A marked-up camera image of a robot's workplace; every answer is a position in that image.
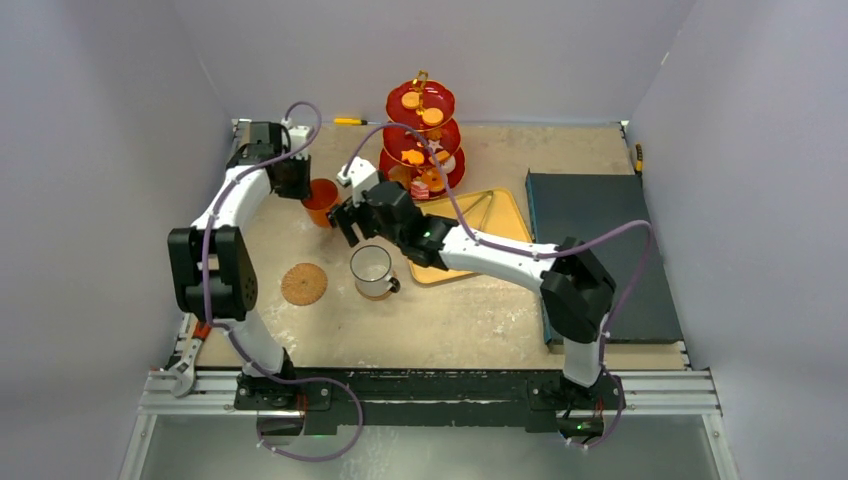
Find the white ribbed mug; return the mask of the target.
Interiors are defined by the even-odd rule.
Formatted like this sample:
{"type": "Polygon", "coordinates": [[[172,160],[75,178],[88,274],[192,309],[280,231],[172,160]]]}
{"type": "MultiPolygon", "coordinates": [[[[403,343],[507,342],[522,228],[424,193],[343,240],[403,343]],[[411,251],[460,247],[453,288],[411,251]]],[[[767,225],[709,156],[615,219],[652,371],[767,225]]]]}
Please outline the white ribbed mug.
{"type": "Polygon", "coordinates": [[[379,245],[365,245],[357,249],[351,256],[349,266],[358,292],[376,296],[386,291],[396,294],[401,290],[392,258],[379,245]]]}

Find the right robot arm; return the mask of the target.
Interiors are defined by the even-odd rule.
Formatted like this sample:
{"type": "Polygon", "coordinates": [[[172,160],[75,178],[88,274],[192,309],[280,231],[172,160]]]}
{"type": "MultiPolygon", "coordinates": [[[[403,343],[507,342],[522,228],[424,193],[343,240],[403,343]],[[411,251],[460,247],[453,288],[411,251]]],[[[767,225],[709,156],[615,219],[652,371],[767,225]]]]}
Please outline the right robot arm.
{"type": "Polygon", "coordinates": [[[328,220],[350,246],[381,237],[417,266],[487,275],[537,294],[564,340],[564,399],[584,407],[599,396],[601,338],[616,284],[584,243],[529,244],[465,229],[457,219],[423,213],[389,181],[333,207],[328,220]]]}

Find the orange mug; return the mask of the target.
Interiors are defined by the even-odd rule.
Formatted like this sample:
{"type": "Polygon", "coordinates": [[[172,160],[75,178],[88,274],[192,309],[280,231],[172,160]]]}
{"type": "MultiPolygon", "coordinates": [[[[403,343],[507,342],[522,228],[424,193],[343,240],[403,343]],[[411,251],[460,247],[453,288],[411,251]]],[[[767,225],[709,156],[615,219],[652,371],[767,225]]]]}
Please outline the orange mug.
{"type": "Polygon", "coordinates": [[[334,181],[325,178],[313,179],[310,182],[311,194],[301,201],[311,221],[318,227],[330,228],[328,214],[340,203],[338,188],[334,181]]]}

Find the pink handled metal tongs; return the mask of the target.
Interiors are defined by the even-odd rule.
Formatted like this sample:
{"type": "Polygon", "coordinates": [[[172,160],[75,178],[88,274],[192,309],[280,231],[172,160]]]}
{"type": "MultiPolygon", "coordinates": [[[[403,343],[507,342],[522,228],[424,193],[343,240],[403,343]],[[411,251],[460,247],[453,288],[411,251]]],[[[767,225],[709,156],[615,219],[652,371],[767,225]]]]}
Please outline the pink handled metal tongs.
{"type": "Polygon", "coordinates": [[[486,190],[481,192],[475,200],[469,204],[466,208],[461,211],[461,214],[458,216],[458,220],[461,224],[467,225],[471,228],[471,223],[468,221],[468,215],[471,214],[478,207],[482,207],[482,216],[478,219],[473,229],[484,231],[485,227],[488,223],[488,219],[490,216],[490,212],[492,210],[492,205],[494,202],[495,192],[493,190],[486,190]]]}

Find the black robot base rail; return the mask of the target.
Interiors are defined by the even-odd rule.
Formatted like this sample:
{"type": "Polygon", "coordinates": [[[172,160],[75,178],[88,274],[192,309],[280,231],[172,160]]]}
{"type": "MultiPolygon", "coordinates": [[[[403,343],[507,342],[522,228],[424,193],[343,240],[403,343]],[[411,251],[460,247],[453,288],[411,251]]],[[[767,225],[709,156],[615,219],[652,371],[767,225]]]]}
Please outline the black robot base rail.
{"type": "Polygon", "coordinates": [[[309,435],[342,425],[515,427],[528,433],[599,434],[626,402],[619,378],[590,387],[558,370],[306,368],[281,384],[241,373],[234,407],[269,417],[292,413],[309,435]]]}

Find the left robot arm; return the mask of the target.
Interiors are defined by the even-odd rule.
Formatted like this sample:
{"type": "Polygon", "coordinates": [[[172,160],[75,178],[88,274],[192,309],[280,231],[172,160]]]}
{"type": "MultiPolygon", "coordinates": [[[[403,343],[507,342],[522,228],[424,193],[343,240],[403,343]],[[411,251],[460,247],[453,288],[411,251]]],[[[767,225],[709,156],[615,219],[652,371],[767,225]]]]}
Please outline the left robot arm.
{"type": "Polygon", "coordinates": [[[225,164],[222,186],[188,227],[175,228],[167,247],[179,308],[198,324],[225,336],[246,377],[263,378],[259,395],[272,408],[297,399],[299,379],[288,352],[270,334],[256,309],[258,280],[243,227],[266,197],[310,196],[314,127],[279,122],[238,124],[242,141],[225,164]]]}

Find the white iced star cookie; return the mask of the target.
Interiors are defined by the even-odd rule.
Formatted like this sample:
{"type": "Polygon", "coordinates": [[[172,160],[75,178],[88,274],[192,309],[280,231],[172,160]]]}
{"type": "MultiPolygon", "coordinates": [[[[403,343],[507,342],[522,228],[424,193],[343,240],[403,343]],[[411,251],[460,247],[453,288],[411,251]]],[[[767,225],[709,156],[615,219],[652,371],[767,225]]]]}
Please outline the white iced star cookie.
{"type": "Polygon", "coordinates": [[[429,150],[431,150],[435,154],[444,150],[444,148],[441,145],[440,140],[428,140],[427,141],[427,147],[428,147],[429,150]]]}

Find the round biscuit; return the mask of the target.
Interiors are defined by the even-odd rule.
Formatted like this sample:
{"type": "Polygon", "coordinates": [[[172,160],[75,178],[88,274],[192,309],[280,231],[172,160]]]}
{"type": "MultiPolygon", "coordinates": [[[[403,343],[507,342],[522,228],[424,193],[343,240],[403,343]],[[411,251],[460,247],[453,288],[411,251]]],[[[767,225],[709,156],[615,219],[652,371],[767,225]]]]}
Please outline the round biscuit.
{"type": "Polygon", "coordinates": [[[423,105],[422,95],[417,91],[408,91],[401,96],[401,105],[405,109],[418,110],[423,105]]]}
{"type": "Polygon", "coordinates": [[[420,115],[422,122],[428,127],[437,127],[444,121],[444,113],[441,109],[430,107],[426,108],[420,115]]]}

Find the red white cake slice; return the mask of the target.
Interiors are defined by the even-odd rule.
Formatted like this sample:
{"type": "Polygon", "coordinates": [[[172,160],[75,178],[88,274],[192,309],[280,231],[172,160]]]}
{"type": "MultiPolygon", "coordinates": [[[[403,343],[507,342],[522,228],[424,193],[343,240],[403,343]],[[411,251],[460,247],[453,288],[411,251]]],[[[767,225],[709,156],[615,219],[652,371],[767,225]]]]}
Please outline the red white cake slice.
{"type": "Polygon", "coordinates": [[[418,201],[425,201],[430,198],[429,186],[421,181],[412,181],[410,183],[410,195],[418,201]]]}

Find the orange fish cookie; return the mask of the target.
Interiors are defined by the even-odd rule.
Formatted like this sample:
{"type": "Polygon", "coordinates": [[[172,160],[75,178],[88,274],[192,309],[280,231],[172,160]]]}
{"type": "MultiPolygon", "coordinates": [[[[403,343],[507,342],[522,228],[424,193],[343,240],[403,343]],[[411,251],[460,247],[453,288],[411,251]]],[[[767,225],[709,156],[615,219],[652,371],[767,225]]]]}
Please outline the orange fish cookie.
{"type": "Polygon", "coordinates": [[[422,165],[425,162],[425,154],[419,150],[411,149],[401,152],[401,161],[409,165],[422,165]]]}

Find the red three tier stand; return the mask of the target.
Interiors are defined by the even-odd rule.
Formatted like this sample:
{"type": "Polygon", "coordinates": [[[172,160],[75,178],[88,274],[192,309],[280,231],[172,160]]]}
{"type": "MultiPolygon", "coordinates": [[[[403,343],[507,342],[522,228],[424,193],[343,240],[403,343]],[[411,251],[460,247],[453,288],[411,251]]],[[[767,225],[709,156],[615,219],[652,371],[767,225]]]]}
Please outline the red three tier stand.
{"type": "Polygon", "coordinates": [[[393,126],[382,131],[383,147],[380,152],[379,169],[387,178],[388,170],[397,164],[416,170],[412,181],[420,181],[423,171],[436,168],[445,181],[445,189],[435,195],[430,193],[428,200],[436,199],[444,195],[448,188],[456,187],[466,172],[466,155],[461,145],[460,128],[454,118],[456,99],[453,92],[443,84],[431,80],[429,74],[421,70],[415,78],[390,91],[385,110],[393,126]],[[408,91],[421,93],[423,105],[420,109],[409,110],[402,107],[401,96],[408,91]],[[437,127],[428,127],[421,120],[421,113],[430,107],[439,108],[444,113],[444,121],[437,127]],[[455,157],[456,167],[451,173],[446,174],[442,164],[435,160],[435,153],[427,147],[428,140],[440,140],[443,151],[455,157]],[[422,165],[414,166],[401,161],[401,152],[411,149],[425,154],[425,162],[422,165]]]}

